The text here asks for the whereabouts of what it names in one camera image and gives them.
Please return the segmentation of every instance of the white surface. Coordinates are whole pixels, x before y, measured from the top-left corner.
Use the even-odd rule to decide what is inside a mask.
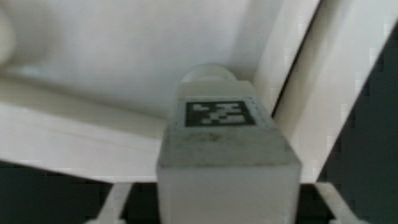
[[[9,17],[0,9],[0,67],[4,66],[15,53],[17,37]]]
[[[97,224],[125,223],[125,221],[121,220],[121,215],[123,215],[132,187],[134,187],[132,183],[114,184],[113,190],[107,196],[107,201],[104,203],[104,208],[98,214],[98,219],[95,221]]]
[[[326,0],[276,113],[315,182],[398,20],[398,1]]]
[[[301,161],[255,89],[248,82],[192,82],[178,92],[159,159],[162,223],[294,224]],[[187,127],[187,102],[217,102],[219,111],[244,114],[244,107],[224,101],[246,102],[256,125]]]
[[[317,183],[315,187],[336,217],[336,220],[331,221],[331,224],[367,224],[367,222],[358,219],[352,213],[352,209],[345,203],[345,199],[342,198],[333,184]]]
[[[320,0],[285,1],[255,75],[262,103],[274,112]]]
[[[0,160],[89,179],[155,181],[164,121],[0,79]]]
[[[9,75],[166,117],[192,67],[256,72],[285,1],[4,0],[18,49]]]

